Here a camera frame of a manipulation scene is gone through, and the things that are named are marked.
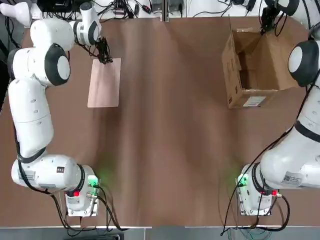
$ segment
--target cable bundle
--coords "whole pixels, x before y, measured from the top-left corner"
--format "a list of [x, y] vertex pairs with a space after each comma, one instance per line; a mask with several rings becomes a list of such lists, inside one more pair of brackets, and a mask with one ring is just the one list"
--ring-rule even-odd
[[[114, 0], [114, 1], [110, 2], [110, 3], [109, 3], [108, 5], [106, 5], [106, 6], [100, 5], [100, 4], [98, 4], [97, 2], [95, 2], [94, 0], [93, 0], [92, 2], [94, 2], [96, 5], [104, 8], [103, 10], [101, 10], [100, 12], [97, 13], [98, 16], [100, 16], [100, 20], [101, 20], [102, 16], [103, 16], [105, 13], [107, 13], [107, 12], [109, 12], [109, 11], [113, 11], [113, 12], [114, 12], [114, 17], [105, 19], [105, 20], [102, 21], [102, 23], [107, 22], [107, 21], [109, 21], [109, 20], [111, 20], [111, 19], [128, 19], [128, 18], [129, 18], [129, 19], [133, 19], [134, 16], [135, 16], [136, 18], [138, 17], [137, 15], [135, 15], [134, 10], [133, 10], [133, 9], [131, 8], [131, 6], [129, 5], [128, 0]], [[119, 10], [123, 10], [123, 17], [116, 17], [117, 11], [118, 11], [118, 13], [120, 13]]]
[[6, 28], [6, 31], [8, 33], [8, 36], [9, 36], [9, 39], [10, 41], [13, 43], [13, 45], [17, 48], [17, 49], [20, 49], [21, 46], [20, 44], [18, 44], [14, 38], [13, 38], [13, 33], [14, 33], [14, 29], [15, 29], [15, 25], [14, 25], [14, 22], [12, 21], [12, 19], [8, 16], [5, 17], [5, 21], [4, 21], [4, 25], [5, 25], [5, 28]]
[[50, 18], [56, 17], [57, 19], [61, 19], [64, 21], [77, 20], [77, 13], [75, 11], [71, 11], [68, 16], [66, 12], [46, 12], [46, 17], [45, 17], [45, 13], [42, 12], [43, 19], [47, 19], [48, 16]]
[[234, 3], [233, 0], [230, 0], [229, 3], [227, 3], [227, 0], [225, 0], [225, 1], [220, 1], [220, 0], [218, 0], [218, 2], [227, 5], [227, 7], [225, 8], [225, 10], [216, 11], [216, 12], [202, 11], [202, 12], [199, 12], [199, 13], [195, 14], [195, 15], [193, 16], [193, 18], [195, 18], [196, 16], [198, 16], [198, 15], [200, 15], [200, 14], [222, 14], [221, 17], [223, 17], [223, 15], [224, 15], [227, 11], [229, 11], [229, 9], [232, 7], [232, 5], [233, 5], [233, 3]]

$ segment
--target table surface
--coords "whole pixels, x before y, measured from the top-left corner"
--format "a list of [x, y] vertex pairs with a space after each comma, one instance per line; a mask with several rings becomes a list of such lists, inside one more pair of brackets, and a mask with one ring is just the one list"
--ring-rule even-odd
[[[231, 25], [259, 27], [259, 21], [236, 17]], [[54, 127], [47, 151], [94, 169], [112, 192], [121, 226], [222, 226], [236, 176], [293, 124], [304, 90], [286, 90], [268, 107], [228, 109], [221, 62], [229, 37], [225, 17], [111, 20], [102, 30], [112, 56], [121, 58], [119, 107], [87, 108], [93, 59], [75, 46], [69, 82], [46, 90]], [[307, 36], [292, 19], [283, 31], [297, 42]], [[32, 45], [28, 30], [22, 45]], [[11, 179], [16, 150], [8, 98], [0, 132], [0, 226], [60, 226], [50, 197]], [[320, 192], [282, 193], [291, 205], [290, 225], [319, 226]], [[260, 223], [280, 225], [277, 207], [273, 212]], [[98, 217], [82, 222], [104, 226], [105, 216], [100, 205]], [[228, 226], [254, 221], [238, 218], [232, 202]]]

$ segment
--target box flap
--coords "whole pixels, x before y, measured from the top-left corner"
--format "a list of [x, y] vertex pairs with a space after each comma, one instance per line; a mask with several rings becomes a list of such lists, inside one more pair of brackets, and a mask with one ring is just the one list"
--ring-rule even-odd
[[283, 30], [280, 36], [276, 37], [273, 32], [267, 32], [267, 43], [274, 65], [274, 71], [278, 79], [278, 89], [284, 90], [298, 87], [288, 71], [288, 60], [295, 43], [288, 31]]
[[255, 66], [257, 89], [279, 90], [278, 76], [265, 34], [259, 38], [253, 50], [252, 61]]
[[238, 28], [237, 30], [233, 30], [232, 33], [235, 52], [237, 54], [243, 50], [245, 50], [245, 52], [252, 52], [261, 36], [259, 31], [253, 28]]
[[235, 42], [232, 34], [231, 24], [229, 25], [229, 27], [230, 36], [222, 52], [222, 65], [225, 78], [227, 100], [228, 104], [232, 105], [241, 96], [242, 87], [239, 72], [241, 66], [235, 50]]

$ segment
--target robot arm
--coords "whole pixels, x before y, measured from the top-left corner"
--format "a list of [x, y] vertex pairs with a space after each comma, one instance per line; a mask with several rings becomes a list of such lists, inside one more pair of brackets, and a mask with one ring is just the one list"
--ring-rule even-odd
[[[266, 14], [280, 11], [301, 22], [307, 29], [320, 22], [315, 1], [265, 0]], [[318, 39], [320, 33], [314, 31]], [[267, 150], [260, 163], [244, 166], [237, 182], [242, 215], [263, 216], [271, 207], [272, 191], [278, 189], [320, 188], [320, 41], [300, 42], [292, 50], [288, 70], [299, 86], [309, 87], [307, 99], [294, 126], [283, 140]]]
[[[97, 40], [99, 25], [95, 23], [92, 10], [86, 13], [83, 22], [78, 23], [80, 35], [85, 40], [90, 39], [89, 30], [96, 26], [93, 37]], [[69, 216], [88, 217], [95, 216], [98, 208], [98, 200], [91, 197], [97, 193], [90, 183], [97, 182], [93, 170], [77, 164], [69, 156], [46, 151], [54, 129], [45, 90], [69, 80], [70, 63], [66, 51], [74, 45], [78, 33], [74, 29], [60, 19], [38, 20], [30, 28], [34, 47], [16, 49], [9, 54], [8, 70], [13, 81], [9, 84], [8, 95], [17, 145], [11, 177], [15, 183], [26, 187], [23, 171], [34, 188], [64, 190]]]
[[81, 45], [95, 45], [101, 32], [101, 24], [97, 12], [91, 2], [84, 2], [80, 5], [82, 22], [71, 21], [75, 42]]

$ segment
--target open cardboard box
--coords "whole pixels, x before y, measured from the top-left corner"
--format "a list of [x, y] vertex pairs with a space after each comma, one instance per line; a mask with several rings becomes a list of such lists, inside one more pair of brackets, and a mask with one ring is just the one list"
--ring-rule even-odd
[[275, 94], [298, 87], [288, 71], [295, 43], [286, 32], [261, 36], [252, 28], [232, 30], [222, 53], [228, 107], [265, 106]]

